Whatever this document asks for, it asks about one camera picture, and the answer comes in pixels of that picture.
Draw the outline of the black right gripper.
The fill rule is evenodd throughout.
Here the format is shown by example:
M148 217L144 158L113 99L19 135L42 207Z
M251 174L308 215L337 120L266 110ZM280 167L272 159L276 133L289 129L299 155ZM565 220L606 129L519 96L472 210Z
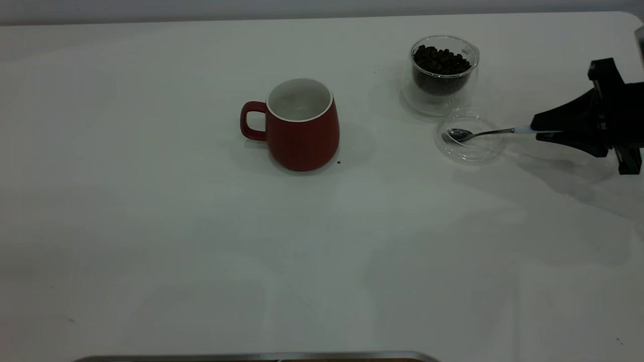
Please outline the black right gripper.
M531 129L536 140L572 147L594 157L614 149L621 175L640 174L643 145L643 82L625 83L613 59L593 60L589 80L594 90L552 110L534 115Z

